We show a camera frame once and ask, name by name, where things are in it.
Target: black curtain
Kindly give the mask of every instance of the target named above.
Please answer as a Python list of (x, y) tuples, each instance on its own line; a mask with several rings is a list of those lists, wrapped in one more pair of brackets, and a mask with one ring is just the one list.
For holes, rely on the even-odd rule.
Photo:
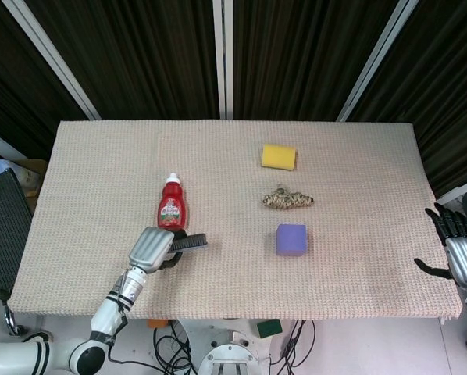
[(349, 121), (414, 124), (437, 197), (467, 182), (467, 1), (421, 1)]
[(0, 2), (0, 137), (48, 159), (60, 120), (85, 120), (57, 76)]
[(211, 0), (27, 4), (102, 118), (219, 118)]
[(233, 112), (335, 121), (397, 0), (235, 0)]

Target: table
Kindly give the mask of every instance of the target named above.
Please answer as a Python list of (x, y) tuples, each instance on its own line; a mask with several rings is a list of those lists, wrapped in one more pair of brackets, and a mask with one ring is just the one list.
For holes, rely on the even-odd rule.
[[(262, 145), (298, 150), (294, 171), (260, 166)], [(454, 283), (417, 269), (447, 262), (423, 209), (434, 202), (408, 123), (103, 120), (62, 122), (16, 286), (19, 313), (88, 316), (154, 226), (170, 172), (189, 234), (207, 250), (154, 273), (133, 318), (453, 318)], [(278, 184), (309, 208), (261, 203)], [(280, 223), (303, 223), (309, 251), (275, 253)]]

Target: purple sponge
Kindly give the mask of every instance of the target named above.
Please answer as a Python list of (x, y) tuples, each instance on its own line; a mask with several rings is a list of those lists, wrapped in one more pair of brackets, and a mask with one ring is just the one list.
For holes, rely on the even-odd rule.
[(305, 225), (279, 225), (277, 228), (277, 255), (304, 255), (307, 248)]

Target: bottle label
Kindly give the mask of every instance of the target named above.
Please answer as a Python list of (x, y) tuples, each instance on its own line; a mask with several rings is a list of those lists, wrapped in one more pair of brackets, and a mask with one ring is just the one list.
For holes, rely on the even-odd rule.
[(180, 209), (176, 207), (174, 199), (168, 199), (166, 205), (162, 207), (161, 221), (165, 225), (180, 224)]

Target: red bottle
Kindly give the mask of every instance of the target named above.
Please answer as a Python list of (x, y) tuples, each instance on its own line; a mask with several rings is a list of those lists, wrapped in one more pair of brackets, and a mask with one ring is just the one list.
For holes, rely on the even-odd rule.
[(167, 230), (185, 228), (187, 222), (184, 191), (180, 186), (180, 179), (176, 173), (171, 173), (162, 189), (162, 200), (157, 212), (157, 226)]

